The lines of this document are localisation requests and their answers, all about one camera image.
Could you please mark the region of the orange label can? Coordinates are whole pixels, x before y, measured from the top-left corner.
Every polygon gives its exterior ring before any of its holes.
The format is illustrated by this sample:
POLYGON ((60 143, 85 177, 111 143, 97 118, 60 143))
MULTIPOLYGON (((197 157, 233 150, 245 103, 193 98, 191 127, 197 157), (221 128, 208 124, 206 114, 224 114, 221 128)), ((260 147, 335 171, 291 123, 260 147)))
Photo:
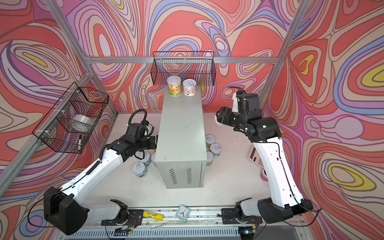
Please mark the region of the orange label can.
POLYGON ((167 78, 167 84, 170 96, 178 97, 181 95, 182 80, 179 76, 169 76, 167 78))

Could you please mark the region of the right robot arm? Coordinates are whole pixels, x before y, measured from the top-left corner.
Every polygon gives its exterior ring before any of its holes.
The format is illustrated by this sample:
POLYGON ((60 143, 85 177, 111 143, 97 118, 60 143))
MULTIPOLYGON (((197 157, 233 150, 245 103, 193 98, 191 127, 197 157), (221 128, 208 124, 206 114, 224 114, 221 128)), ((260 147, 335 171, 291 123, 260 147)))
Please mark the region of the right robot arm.
POLYGON ((259 96, 237 90, 232 108, 222 107, 216 121, 243 133, 258 152, 270 185, 271 197, 261 200, 251 198, 236 203, 242 221, 247 217, 261 217, 266 223, 283 222, 314 207, 304 199, 297 187, 284 154, 283 140, 277 121, 262 117, 259 96))

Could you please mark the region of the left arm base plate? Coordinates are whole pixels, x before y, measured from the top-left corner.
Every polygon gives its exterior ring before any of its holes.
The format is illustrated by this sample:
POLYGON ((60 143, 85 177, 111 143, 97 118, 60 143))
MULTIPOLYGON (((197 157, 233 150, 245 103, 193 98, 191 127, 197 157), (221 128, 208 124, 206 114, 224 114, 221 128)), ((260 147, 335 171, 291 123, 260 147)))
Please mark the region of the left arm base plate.
POLYGON ((117 217, 114 220, 103 220, 102 226, 128 226, 137 227, 142 224, 144 210, 128 209, 127 214, 123 217, 117 217))

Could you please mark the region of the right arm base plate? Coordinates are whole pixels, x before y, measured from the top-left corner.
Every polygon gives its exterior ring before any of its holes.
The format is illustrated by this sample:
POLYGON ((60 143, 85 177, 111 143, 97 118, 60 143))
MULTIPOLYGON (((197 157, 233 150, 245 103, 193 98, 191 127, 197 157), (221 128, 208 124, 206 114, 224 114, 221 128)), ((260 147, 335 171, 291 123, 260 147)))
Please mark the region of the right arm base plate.
POLYGON ((240 225, 260 225, 263 223, 263 219, 260 216, 246 216, 239 207, 223 208, 221 213, 217 214, 219 218, 222 218, 223 224, 240 224, 240 225))

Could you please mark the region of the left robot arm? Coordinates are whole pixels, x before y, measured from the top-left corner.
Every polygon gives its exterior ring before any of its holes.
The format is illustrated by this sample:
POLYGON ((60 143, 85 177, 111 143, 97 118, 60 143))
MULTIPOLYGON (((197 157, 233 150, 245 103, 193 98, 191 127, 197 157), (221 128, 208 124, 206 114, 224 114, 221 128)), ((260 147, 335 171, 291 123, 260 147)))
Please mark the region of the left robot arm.
POLYGON ((138 152, 154 150, 157 137, 148 121, 130 123, 126 133, 105 145, 97 160, 60 188, 44 193, 44 219, 67 236, 83 225, 112 221, 124 225, 129 219, 128 207, 117 199, 105 204, 86 204, 91 191, 115 168, 138 152))

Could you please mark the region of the pink flower label can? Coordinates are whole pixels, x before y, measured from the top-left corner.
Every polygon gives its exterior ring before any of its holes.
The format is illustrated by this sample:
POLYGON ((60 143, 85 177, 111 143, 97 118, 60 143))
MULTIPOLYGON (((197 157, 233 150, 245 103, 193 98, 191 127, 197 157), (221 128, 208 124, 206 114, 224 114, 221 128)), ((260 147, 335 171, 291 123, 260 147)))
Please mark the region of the pink flower label can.
POLYGON ((186 79, 183 81, 183 93, 184 95, 191 97, 196 94, 196 81, 193 79, 186 79))

